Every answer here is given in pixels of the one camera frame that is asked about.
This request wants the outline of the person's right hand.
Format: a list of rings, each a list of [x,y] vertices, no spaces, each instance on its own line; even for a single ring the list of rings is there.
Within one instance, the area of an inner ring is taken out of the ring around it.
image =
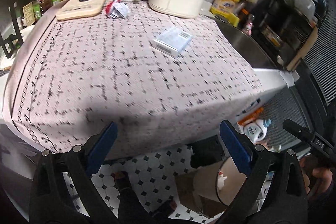
[[[333,180],[331,170],[318,166],[318,159],[313,155],[301,158],[299,165],[302,170],[308,199],[316,199],[321,194],[327,192]]]

